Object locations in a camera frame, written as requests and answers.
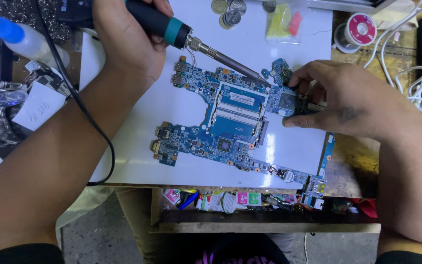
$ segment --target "wooden edge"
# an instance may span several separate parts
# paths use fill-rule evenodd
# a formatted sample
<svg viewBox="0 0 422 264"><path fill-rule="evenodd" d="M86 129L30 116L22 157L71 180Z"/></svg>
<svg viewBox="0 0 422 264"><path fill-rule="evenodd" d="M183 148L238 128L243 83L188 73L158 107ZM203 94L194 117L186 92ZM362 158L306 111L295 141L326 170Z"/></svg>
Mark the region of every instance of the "wooden edge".
<svg viewBox="0 0 422 264"><path fill-rule="evenodd" d="M154 188L152 189L152 200L151 200L151 225L156 225L159 222L160 215L162 214L162 206L160 204L160 198L164 189Z"/></svg>
<svg viewBox="0 0 422 264"><path fill-rule="evenodd" d="M356 232L380 233L380 224L317 223L161 223L151 233L293 233Z"/></svg>
<svg viewBox="0 0 422 264"><path fill-rule="evenodd" d="M131 187L131 188L162 188L162 189L189 189L202 191L226 191L226 192L254 192L268 194L294 195L297 190L278 188L246 188L246 187L221 187L221 186L188 186L188 185L163 185L163 184L130 184L130 183L104 183L106 186Z"/></svg>

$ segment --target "black cable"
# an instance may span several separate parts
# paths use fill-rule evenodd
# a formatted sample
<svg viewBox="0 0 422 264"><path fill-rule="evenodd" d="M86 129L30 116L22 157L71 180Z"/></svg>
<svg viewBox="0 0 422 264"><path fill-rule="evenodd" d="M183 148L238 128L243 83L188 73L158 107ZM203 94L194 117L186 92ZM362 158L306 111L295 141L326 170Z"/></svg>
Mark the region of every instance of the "black cable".
<svg viewBox="0 0 422 264"><path fill-rule="evenodd" d="M50 50L53 54L53 57L55 58L56 65L58 66L58 69L60 70L61 75L63 76L64 80L66 81L66 85L67 85L69 91L71 92L71 96L73 96L74 100L76 101L77 105L79 106L81 111L86 116L87 120L89 120L91 125L99 132L99 134L102 135L102 137L105 139L105 141L107 141L107 143L110 147L110 150L112 151L112 166L110 168L110 172L109 172L108 176L106 178L104 178L103 180L100 180L100 181L97 181L97 182L88 182L87 186L96 186L96 185L102 184L110 178L110 176L112 175L114 168L115 168L115 149L114 149L114 146L113 146L112 142L110 141L110 139L108 138L108 136L105 135L105 133L102 131L102 129L95 122L94 118L92 118L89 111L87 111L86 106L84 105L83 101L79 97L78 91L76 91L74 89L73 85L71 84L71 81L69 80L69 76L67 75L67 72L66 72L66 69L63 65L60 54L58 53L58 50L56 49L56 46L55 46L55 43L53 42L53 39L50 37L50 34L48 33L48 28L46 27L45 21L43 20L42 12L40 11L40 7L38 5L38 0L34 0L34 1L35 1L36 10L38 11L38 16L40 18L40 21L42 22L42 34L45 36L46 42L48 42L48 46L50 47Z"/></svg>

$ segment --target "black shirt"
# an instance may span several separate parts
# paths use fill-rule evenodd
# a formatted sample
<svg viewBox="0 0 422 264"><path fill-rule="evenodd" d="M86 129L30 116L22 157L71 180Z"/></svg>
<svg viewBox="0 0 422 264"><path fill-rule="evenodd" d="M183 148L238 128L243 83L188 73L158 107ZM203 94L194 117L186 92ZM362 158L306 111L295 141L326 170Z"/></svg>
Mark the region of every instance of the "black shirt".
<svg viewBox="0 0 422 264"><path fill-rule="evenodd" d="M289 264L272 241L261 241L249 250L236 241L217 243L199 254L195 262L208 264ZM27 244L0 250L0 264L63 264L61 250L52 244ZM409 251L391 251L380 255L376 264L422 264L422 255Z"/></svg>

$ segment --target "concrete floor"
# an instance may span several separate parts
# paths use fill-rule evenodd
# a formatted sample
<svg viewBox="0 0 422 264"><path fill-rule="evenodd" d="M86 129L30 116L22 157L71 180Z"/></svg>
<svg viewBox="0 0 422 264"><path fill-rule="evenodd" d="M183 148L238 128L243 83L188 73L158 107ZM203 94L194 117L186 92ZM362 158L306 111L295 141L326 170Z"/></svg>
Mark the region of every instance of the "concrete floor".
<svg viewBox="0 0 422 264"><path fill-rule="evenodd" d="M311 264L373 264L378 234L317 233L308 235ZM298 233L292 264L304 264L304 234ZM141 264L132 231L113 193L101 206L62 228L66 264Z"/></svg>

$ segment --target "watch face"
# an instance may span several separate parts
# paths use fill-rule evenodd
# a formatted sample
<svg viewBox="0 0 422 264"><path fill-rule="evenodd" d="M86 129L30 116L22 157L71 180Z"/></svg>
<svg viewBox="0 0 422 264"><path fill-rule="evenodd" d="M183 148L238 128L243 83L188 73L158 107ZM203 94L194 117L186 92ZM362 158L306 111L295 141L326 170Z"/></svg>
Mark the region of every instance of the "watch face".
<svg viewBox="0 0 422 264"><path fill-rule="evenodd" d="M23 90L0 91L0 107L20 104L27 99L27 92Z"/></svg>

